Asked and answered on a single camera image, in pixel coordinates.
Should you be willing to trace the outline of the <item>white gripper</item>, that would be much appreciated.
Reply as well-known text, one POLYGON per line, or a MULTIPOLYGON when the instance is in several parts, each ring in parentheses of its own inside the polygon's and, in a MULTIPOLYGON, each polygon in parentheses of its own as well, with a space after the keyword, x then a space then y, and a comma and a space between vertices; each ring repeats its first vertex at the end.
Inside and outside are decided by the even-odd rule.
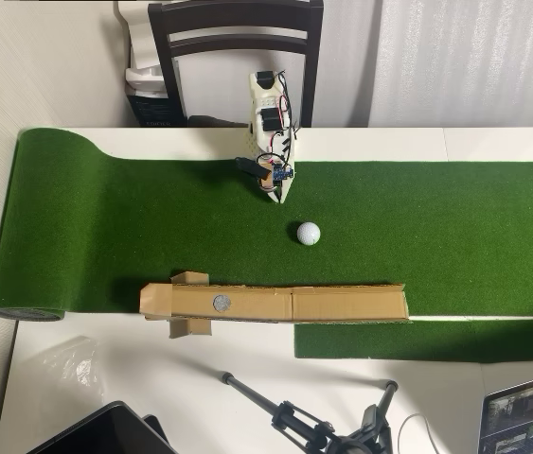
POLYGON ((294 131, 273 133, 267 141, 266 150, 258 150, 256 163, 268 171, 258 176, 260 183, 273 183, 272 187, 262 186, 260 189, 274 202, 284 203, 290 192, 295 176, 294 131))

